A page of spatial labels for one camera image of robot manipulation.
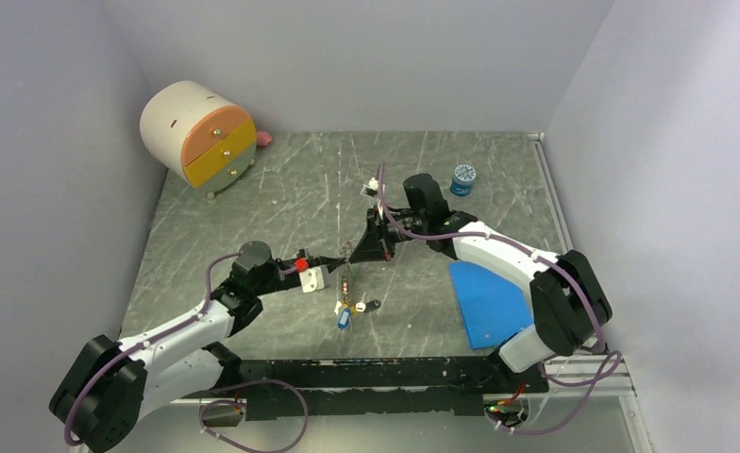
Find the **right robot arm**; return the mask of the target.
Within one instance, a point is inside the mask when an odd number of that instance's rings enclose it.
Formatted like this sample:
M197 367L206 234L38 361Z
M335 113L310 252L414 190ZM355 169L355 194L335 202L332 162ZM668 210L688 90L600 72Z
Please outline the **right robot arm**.
M495 388L514 390L527 369L553 356L570 356L592 337L598 338L594 349L602 350L601 329L613 310L581 252L547 252L493 231L477 217L451 209L429 174L408 177L403 189L408 207L390 208L380 181L370 180L365 190L377 202L368 210L365 232L348 259L389 261L398 243L420 240L437 253L477 265L514 285L523 301L489 312L507 317L522 312L530 320L505 334L497 348L499 360L488 368Z

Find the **blue key tag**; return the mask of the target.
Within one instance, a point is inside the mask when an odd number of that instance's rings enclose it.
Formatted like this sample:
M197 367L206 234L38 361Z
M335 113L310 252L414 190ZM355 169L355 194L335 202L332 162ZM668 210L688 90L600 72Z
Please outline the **blue key tag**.
M349 308L342 309L337 316L337 327L339 329L346 329L350 324L352 311Z

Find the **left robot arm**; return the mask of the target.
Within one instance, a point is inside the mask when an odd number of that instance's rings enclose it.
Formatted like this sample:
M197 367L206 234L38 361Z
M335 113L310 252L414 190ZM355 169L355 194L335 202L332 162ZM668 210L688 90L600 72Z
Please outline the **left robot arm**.
M54 392L49 410L62 422L66 444L106 452L119 444L138 420L187 394L235 392L244 381L242 360L223 341L249 326L261 313L261 296L300 288L325 287L344 258L273 257L267 243L245 243L228 254L231 272L212 285L205 277L201 303L146 332L112 340L89 340Z

